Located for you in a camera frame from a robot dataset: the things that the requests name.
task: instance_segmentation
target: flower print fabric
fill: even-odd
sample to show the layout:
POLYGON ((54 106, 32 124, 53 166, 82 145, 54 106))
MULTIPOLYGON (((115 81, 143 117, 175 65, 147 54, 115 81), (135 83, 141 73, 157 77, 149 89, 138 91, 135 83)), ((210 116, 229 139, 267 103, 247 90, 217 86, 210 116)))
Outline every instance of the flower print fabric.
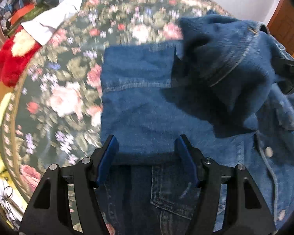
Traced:
MULTIPOLYGON (((50 164, 72 165, 101 147, 105 48, 181 39, 176 21, 209 9, 229 15, 211 0, 83 0, 30 60, 4 117, 1 155, 27 202, 50 164)), ((69 204, 78 228, 72 190, 69 204)))

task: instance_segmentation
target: blue denim fabric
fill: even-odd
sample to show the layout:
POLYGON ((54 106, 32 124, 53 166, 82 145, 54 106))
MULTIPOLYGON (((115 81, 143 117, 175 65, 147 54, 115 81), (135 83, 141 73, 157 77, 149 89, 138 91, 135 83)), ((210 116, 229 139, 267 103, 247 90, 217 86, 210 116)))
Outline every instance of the blue denim fabric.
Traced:
POLYGON ((253 136, 220 119, 224 105, 209 87, 191 85, 180 64, 172 68, 175 48, 180 56, 178 41, 105 51, 101 135, 118 139, 116 165, 174 161, 174 140, 181 134, 208 153, 232 152, 253 136))
POLYGON ((267 99, 275 75, 272 57, 293 58, 261 22, 207 15, 179 20, 184 59, 199 80, 226 105, 231 120, 257 129, 255 113, 267 99))
MULTIPOLYGON (((199 195, 173 153, 174 140, 186 134, 219 164, 245 164, 281 227, 294 209, 294 157, 284 138, 289 131, 273 105, 285 96, 272 94, 258 111, 255 141, 255 132, 225 121, 225 105, 211 88, 193 82, 175 48, 181 58, 178 41, 105 51, 102 139, 114 134, 120 150, 117 166, 96 190, 102 212, 117 234, 184 234, 199 195), (266 147, 273 149, 271 158, 266 147)), ((222 187, 215 230, 222 226, 225 199, 222 187)))
POLYGON ((266 105, 270 105, 276 115, 270 128, 281 139, 294 159, 294 93, 284 95, 279 87, 274 84, 271 88, 266 105))

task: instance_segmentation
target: red plush toy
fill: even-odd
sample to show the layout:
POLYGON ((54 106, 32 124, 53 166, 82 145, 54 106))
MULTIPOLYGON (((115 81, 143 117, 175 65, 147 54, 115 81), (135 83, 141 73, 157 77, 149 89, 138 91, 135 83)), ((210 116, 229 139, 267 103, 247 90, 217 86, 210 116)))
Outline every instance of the red plush toy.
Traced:
POLYGON ((6 40, 0 50, 1 80, 4 85, 16 85, 27 63, 40 47, 41 45, 19 26, 16 34, 6 40))

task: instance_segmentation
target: blue gripper pad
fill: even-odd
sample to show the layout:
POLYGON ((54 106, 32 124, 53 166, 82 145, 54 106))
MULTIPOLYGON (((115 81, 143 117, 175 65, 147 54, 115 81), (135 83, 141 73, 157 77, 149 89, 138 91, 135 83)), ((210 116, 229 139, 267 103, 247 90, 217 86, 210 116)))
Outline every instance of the blue gripper pad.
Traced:
POLYGON ((199 179, 197 176, 197 166, 181 136, 179 136, 175 142, 175 152, 180 156, 185 171, 190 176, 191 182, 194 186, 199 186, 199 179))
POLYGON ((116 137, 112 135, 109 146, 107 147, 107 150, 105 151, 101 159, 101 162, 99 163, 99 166, 98 166, 98 176, 96 180, 98 185, 101 185, 102 183, 106 181, 112 161, 118 151, 119 151, 118 140, 116 137))

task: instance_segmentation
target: jacket button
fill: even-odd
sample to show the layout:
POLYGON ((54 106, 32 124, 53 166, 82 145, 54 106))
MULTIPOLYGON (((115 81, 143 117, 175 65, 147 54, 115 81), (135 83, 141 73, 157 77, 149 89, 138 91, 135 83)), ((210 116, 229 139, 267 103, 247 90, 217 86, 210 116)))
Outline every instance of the jacket button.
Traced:
POLYGON ((284 217, 285 217, 285 210, 283 209, 280 211, 280 214, 278 216, 278 220, 282 221, 284 217))
POLYGON ((272 155, 273 155, 272 148, 271 147, 267 147, 266 148, 266 156, 270 158, 270 157, 272 157, 272 155))

